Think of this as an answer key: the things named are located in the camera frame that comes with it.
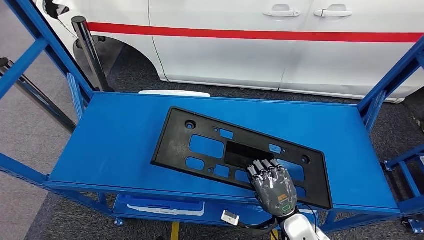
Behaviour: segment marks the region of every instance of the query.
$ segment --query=black metal pole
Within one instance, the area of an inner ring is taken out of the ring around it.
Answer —
[[[72,19],[72,26],[78,36],[79,42],[81,43],[84,54],[87,57],[88,64],[93,71],[94,81],[92,84],[94,87],[99,87],[102,92],[113,92],[113,89],[109,87],[106,80],[105,72],[99,60],[96,48],[94,46],[93,37],[87,27],[86,18],[83,16],[74,16]]]
[[[14,63],[6,57],[0,58],[0,77],[3,77],[13,64]],[[44,110],[45,113],[47,113],[70,134],[74,132],[76,128],[75,123],[25,75],[20,76],[14,86],[17,87],[17,89],[19,89],[25,96],[31,99],[39,108]]]

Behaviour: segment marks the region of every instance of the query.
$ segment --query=door handle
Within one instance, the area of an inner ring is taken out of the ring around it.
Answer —
[[[320,18],[327,17],[348,17],[352,15],[352,11],[331,11],[327,9],[318,9],[313,14]]]
[[[276,4],[262,13],[271,17],[297,17],[301,14],[300,11],[290,8],[287,4]]]

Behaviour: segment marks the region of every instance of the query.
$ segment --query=blue metal shelf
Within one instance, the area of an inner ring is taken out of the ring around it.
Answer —
[[[45,185],[257,204],[252,191],[150,164],[172,106],[320,150],[336,208],[398,212],[358,109],[344,104],[95,93]]]

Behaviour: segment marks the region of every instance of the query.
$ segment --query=white plastic part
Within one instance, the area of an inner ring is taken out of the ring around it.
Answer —
[[[153,207],[141,207],[126,205],[129,209],[134,209],[139,212],[146,212],[151,214],[165,214],[165,215],[188,215],[188,216],[203,216],[205,214],[205,202],[203,202],[203,208],[201,211],[187,211],[178,209],[164,209],[164,208],[153,208]]]
[[[234,215],[231,212],[224,210],[221,216],[221,220],[233,226],[237,226],[239,225],[240,216]]]
[[[179,90],[144,90],[144,91],[139,91],[138,94],[187,96],[187,97],[203,97],[203,98],[211,97],[209,93],[198,92],[198,91],[179,91]]]
[[[291,240],[330,240],[319,227],[311,224],[307,217],[297,213],[283,223],[284,231]]]

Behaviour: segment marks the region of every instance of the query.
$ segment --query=floor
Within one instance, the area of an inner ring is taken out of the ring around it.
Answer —
[[[0,0],[1,57],[16,60],[32,43],[15,15]],[[158,80],[153,66],[143,64],[143,56],[128,46],[108,40],[98,46],[99,57],[111,87],[118,92],[174,89],[210,93],[215,97],[260,98],[313,102],[355,102],[353,100],[316,97],[260,90],[241,90],[215,86],[165,83]],[[88,77],[91,73],[82,51],[76,56]],[[75,120],[73,104],[64,77],[42,54],[25,73],[71,119]],[[403,104],[384,104],[375,124],[371,139],[381,160],[422,144],[424,134],[414,116],[421,118],[424,92],[420,91]],[[16,88],[0,101],[0,152],[48,173],[54,166],[69,134],[38,109]],[[130,220],[124,227],[96,212],[76,205],[24,182],[0,174],[0,240],[50,239],[137,239],[154,240],[159,236],[169,239],[171,226],[167,222]],[[251,239],[228,227],[181,224],[180,239]],[[269,239],[264,236],[255,239]],[[424,239],[409,233],[399,221],[365,226],[331,234],[331,239]]]

